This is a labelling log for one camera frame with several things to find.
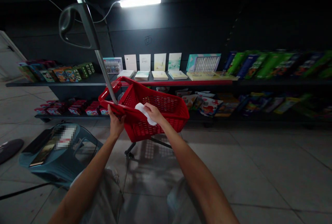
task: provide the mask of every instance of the hand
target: hand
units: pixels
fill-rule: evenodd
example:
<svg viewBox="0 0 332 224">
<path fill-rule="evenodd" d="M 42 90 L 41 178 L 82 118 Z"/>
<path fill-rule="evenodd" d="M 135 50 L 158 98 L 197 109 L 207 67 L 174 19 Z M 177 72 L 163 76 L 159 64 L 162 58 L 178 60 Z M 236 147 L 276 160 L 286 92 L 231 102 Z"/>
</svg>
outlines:
<svg viewBox="0 0 332 224">
<path fill-rule="evenodd" d="M 107 109 L 108 109 L 108 115 L 110 116 L 111 119 L 110 136 L 117 139 L 124 129 L 126 116 L 123 115 L 121 117 L 121 120 L 119 120 L 112 112 L 110 105 L 107 106 Z"/>
<path fill-rule="evenodd" d="M 163 122 L 165 120 L 165 118 L 162 116 L 162 114 L 160 113 L 158 108 L 156 108 L 155 106 L 153 106 L 149 103 L 144 104 L 144 110 L 148 113 L 150 118 L 154 122 L 157 122 L 158 124 L 160 124 L 161 122 Z"/>
</svg>

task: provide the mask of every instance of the white tissue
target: white tissue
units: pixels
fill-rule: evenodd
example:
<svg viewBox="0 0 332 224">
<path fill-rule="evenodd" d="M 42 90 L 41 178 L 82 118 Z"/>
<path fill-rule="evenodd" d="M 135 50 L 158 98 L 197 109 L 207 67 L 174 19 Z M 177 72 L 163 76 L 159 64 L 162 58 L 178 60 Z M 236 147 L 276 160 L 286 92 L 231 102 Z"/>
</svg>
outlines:
<svg viewBox="0 0 332 224">
<path fill-rule="evenodd" d="M 142 103 L 138 103 L 138 104 L 135 106 L 135 109 L 137 109 L 138 111 L 142 112 L 142 113 L 145 115 L 145 117 L 148 119 L 148 123 L 149 123 L 150 125 L 156 125 L 156 124 L 157 124 L 156 122 L 154 122 L 154 121 L 150 118 L 150 116 L 148 115 L 148 113 L 144 110 L 144 105 L 143 105 Z"/>
</svg>

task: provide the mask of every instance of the metal pole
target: metal pole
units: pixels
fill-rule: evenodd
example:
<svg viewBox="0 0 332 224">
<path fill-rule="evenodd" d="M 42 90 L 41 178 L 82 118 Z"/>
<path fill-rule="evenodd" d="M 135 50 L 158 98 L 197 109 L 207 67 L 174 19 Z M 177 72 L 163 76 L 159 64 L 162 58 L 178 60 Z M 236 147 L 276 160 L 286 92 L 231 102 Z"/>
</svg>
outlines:
<svg viewBox="0 0 332 224">
<path fill-rule="evenodd" d="M 78 3 L 85 3 L 85 0 L 77 0 L 77 2 Z M 117 99 L 116 99 L 115 94 L 113 92 L 110 77 L 108 76 L 108 73 L 107 73 L 107 70 L 106 70 L 106 67 L 105 67 L 105 64 L 104 64 L 104 61 L 103 61 L 103 55 L 101 54 L 100 50 L 95 50 L 95 53 L 96 53 L 97 60 L 99 62 L 101 71 L 103 72 L 103 76 L 104 76 L 104 79 L 106 81 L 107 88 L 110 92 L 111 99 L 112 99 L 112 101 L 115 105 L 118 105 Z"/>
</svg>

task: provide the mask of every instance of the light fixture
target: light fixture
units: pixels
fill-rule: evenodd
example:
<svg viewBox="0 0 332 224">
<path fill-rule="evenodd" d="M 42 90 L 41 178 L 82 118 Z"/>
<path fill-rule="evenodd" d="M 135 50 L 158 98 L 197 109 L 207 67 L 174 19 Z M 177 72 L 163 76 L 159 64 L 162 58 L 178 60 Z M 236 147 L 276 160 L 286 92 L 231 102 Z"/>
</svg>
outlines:
<svg viewBox="0 0 332 224">
<path fill-rule="evenodd" d="M 120 6 L 123 8 L 146 6 L 152 4 L 160 4 L 162 0 L 120 0 Z"/>
</svg>

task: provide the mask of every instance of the teal plastic stool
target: teal plastic stool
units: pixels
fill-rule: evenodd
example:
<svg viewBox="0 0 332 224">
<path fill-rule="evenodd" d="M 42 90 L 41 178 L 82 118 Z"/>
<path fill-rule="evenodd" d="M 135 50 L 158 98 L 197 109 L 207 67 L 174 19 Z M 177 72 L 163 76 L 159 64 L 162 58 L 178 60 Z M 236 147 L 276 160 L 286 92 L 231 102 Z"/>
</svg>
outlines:
<svg viewBox="0 0 332 224">
<path fill-rule="evenodd" d="M 64 125 L 76 126 L 76 131 L 69 147 L 58 150 L 53 148 L 43 164 L 29 167 L 48 141 L 48 138 L 45 139 L 41 137 L 42 134 L 45 136 L 47 131 L 50 133 L 53 128 L 60 128 Z M 91 142 L 96 145 L 95 154 L 103 144 L 85 128 L 77 124 L 63 123 L 56 125 L 53 128 L 45 130 L 45 133 L 43 132 L 39 135 L 26 149 L 23 150 L 19 157 L 19 164 L 47 182 L 51 182 L 59 187 L 69 188 L 76 176 L 85 168 L 85 166 L 75 157 L 77 151 L 83 146 L 83 142 Z"/>
</svg>

